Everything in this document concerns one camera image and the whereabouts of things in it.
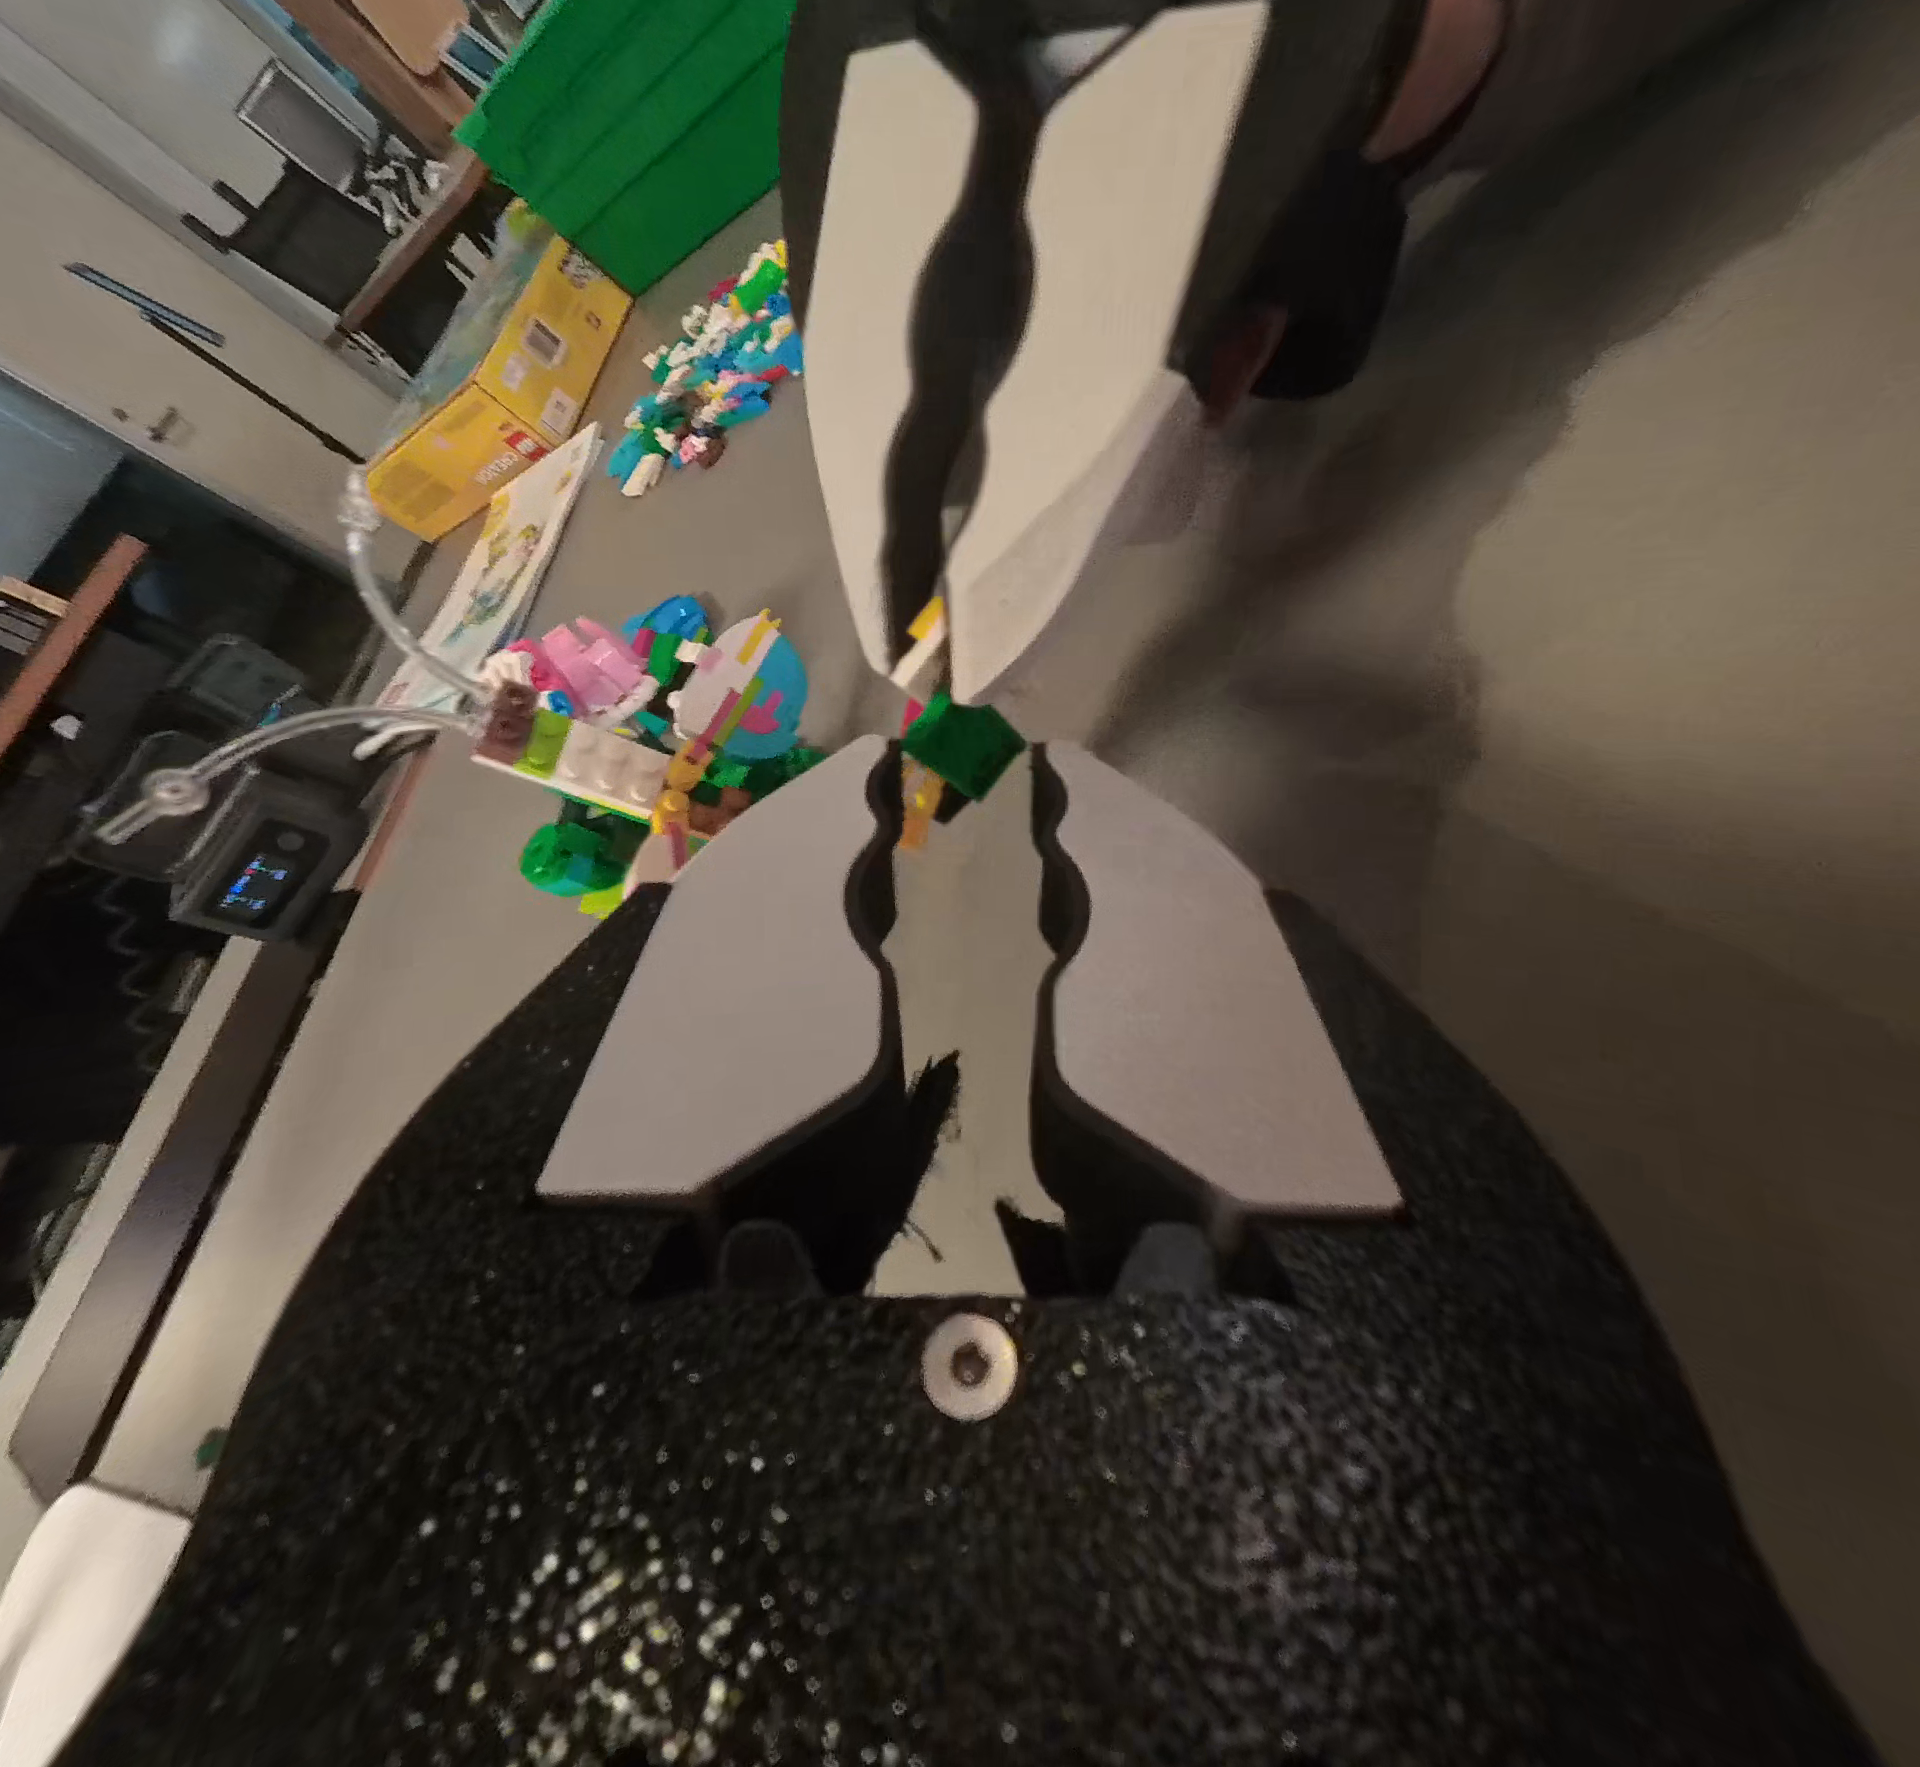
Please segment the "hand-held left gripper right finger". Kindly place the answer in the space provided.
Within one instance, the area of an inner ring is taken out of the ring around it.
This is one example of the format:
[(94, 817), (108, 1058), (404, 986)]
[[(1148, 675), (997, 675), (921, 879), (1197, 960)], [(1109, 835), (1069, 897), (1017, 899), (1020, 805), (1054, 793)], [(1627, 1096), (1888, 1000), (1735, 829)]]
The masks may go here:
[(1226, 1218), (1397, 1212), (1256, 873), (1085, 747), (1034, 759), (1034, 841), (1063, 897), (1039, 1068), (1063, 1100)]

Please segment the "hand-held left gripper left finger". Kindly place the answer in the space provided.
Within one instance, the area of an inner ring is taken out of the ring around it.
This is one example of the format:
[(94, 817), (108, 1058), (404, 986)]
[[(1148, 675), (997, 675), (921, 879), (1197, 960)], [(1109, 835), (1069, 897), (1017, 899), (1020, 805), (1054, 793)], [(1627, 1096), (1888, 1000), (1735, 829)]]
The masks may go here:
[(900, 749), (867, 733), (718, 835), (654, 926), (564, 1112), (547, 1202), (710, 1202), (901, 1084)]

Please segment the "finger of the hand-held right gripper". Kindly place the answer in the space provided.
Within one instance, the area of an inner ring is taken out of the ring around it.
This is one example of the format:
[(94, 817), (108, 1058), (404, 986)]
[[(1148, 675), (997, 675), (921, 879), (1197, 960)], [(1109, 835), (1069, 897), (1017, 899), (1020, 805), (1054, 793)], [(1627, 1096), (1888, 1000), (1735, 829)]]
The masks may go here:
[(1174, 331), (1268, 11), (1161, 11), (1039, 125), (1021, 211), (1031, 297), (945, 555), (957, 703), (990, 699), (1044, 635), (1175, 409)]
[(955, 683), (990, 683), (983, 609), (948, 579), (987, 471), (969, 277), (940, 273), (980, 109), (915, 37), (853, 51), (804, 311), (804, 391), (828, 535), (859, 647), (887, 675), (909, 599), (942, 593)]

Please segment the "small green lego assembly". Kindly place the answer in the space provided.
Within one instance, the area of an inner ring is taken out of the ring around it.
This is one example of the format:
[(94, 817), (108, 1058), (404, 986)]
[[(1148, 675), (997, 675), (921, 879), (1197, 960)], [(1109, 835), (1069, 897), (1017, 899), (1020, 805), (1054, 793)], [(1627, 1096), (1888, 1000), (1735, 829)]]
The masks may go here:
[(940, 691), (913, 703), (900, 741), (900, 851), (920, 851), (932, 829), (983, 801), (1027, 741), (992, 705), (960, 705)]

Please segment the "pile of loose lego bricks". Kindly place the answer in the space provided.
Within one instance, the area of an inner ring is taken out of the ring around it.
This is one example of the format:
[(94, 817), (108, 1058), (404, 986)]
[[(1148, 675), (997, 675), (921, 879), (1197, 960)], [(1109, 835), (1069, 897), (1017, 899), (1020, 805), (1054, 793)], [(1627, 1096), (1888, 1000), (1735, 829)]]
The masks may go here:
[(677, 339), (649, 355), (646, 389), (606, 461), (623, 497), (716, 467), (732, 435), (761, 419), (775, 389), (804, 373), (785, 255), (783, 239), (757, 243), (732, 281), (683, 313)]

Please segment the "colourful butterfly lego model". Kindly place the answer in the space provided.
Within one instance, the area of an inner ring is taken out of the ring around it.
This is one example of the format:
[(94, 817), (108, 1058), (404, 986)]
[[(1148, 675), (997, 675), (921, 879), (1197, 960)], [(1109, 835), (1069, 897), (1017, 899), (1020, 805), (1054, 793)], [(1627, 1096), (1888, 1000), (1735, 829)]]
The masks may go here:
[[(347, 477), (341, 527), (354, 589), (395, 649), (427, 665), (371, 567), (379, 513), (365, 471)], [(801, 745), (805, 671), (780, 623), (759, 613), (714, 633), (696, 601), (665, 603), (625, 629), (580, 617), (492, 653), (454, 713), (347, 703), (250, 729), (183, 771), (159, 771), (102, 833), (204, 805), (206, 783), (254, 749), (329, 723), (357, 723), (377, 763), (421, 743), (458, 745), (470, 765), (537, 785), (554, 823), (522, 871), (542, 891), (608, 911), (644, 879), (673, 879), (727, 823), (817, 761)]]

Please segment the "yellow lego box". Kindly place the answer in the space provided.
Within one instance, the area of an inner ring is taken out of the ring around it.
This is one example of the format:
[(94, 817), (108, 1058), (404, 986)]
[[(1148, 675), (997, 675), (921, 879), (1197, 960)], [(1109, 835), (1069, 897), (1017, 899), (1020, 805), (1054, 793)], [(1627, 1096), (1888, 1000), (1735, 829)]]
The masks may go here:
[(365, 491), (433, 543), (584, 423), (631, 297), (545, 225), (506, 239), (400, 399)]

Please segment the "lego instruction booklet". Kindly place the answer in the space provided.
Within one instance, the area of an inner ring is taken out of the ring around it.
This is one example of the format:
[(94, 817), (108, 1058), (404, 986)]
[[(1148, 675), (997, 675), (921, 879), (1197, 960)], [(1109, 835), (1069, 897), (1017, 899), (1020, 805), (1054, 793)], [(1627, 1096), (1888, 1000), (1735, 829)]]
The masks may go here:
[(454, 671), (477, 677), (492, 653), (522, 635), (528, 609), (582, 483), (604, 449), (600, 423), (590, 421), (547, 457), (500, 487), (464, 555), (456, 579), (416, 641), (430, 663), (402, 655), (377, 691), (377, 707), (423, 707), (454, 713), (468, 703)]

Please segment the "green baseplates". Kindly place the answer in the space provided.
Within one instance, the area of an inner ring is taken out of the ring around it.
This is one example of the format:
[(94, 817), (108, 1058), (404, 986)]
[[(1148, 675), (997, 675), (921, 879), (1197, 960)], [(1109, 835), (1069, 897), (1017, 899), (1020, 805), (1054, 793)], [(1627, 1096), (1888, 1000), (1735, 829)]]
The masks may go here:
[(780, 175), (798, 0), (547, 0), (454, 137), (642, 295)]

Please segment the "black device with screen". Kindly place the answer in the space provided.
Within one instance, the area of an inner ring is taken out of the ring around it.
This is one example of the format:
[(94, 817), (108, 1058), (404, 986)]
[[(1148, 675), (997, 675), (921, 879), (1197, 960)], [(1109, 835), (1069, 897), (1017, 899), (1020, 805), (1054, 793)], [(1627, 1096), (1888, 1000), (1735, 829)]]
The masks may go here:
[(166, 893), (172, 920), (277, 940), (324, 905), (367, 837), (377, 769), (360, 759), (357, 723), (329, 723), (254, 749), (204, 785), (204, 805), (152, 819), (124, 839), (102, 833), (159, 771), (183, 771), (250, 729), (305, 719), (321, 703), (305, 677), (239, 633), (218, 633), (167, 677), (149, 727), (79, 815), (75, 859)]

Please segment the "black chair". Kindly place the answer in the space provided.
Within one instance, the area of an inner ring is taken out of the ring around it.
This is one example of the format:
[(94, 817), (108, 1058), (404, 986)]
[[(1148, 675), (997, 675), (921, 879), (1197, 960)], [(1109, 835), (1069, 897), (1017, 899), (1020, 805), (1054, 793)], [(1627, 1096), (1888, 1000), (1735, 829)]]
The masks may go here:
[(287, 155), (260, 201), (211, 183), (213, 197), (239, 215), (229, 231), (218, 233), (196, 213), (179, 213), (179, 225), (216, 253), (237, 255), (314, 299), (335, 321), (351, 315), (365, 325), (377, 305), (357, 295), (381, 255), (451, 185), (444, 163), (379, 153), (341, 189)]

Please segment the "white object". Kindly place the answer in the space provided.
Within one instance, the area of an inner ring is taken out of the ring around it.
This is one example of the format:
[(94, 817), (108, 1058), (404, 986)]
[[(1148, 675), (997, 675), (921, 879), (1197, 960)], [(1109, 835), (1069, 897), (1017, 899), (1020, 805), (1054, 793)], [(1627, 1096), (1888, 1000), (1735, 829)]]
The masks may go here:
[(192, 1518), (78, 1484), (32, 1528), (1, 1592), (1, 1760), (52, 1762), (128, 1654)]

